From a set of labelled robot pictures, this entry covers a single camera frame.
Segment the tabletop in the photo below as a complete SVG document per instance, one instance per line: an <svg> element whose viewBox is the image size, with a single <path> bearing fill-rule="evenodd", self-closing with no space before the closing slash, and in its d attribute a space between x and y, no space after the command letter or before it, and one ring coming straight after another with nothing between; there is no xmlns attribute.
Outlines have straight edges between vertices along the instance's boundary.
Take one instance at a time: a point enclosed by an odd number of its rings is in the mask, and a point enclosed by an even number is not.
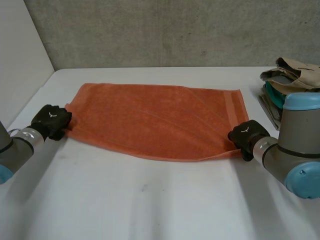
<svg viewBox="0 0 320 240"><path fill-rule="evenodd" d="M63 69L10 126L45 104L64 107L84 83L240 89L250 119L278 132L257 96L270 67ZM287 191L257 161L140 159L70 138L47 140L0 186L0 237L10 240L320 239L320 200Z"/></svg>

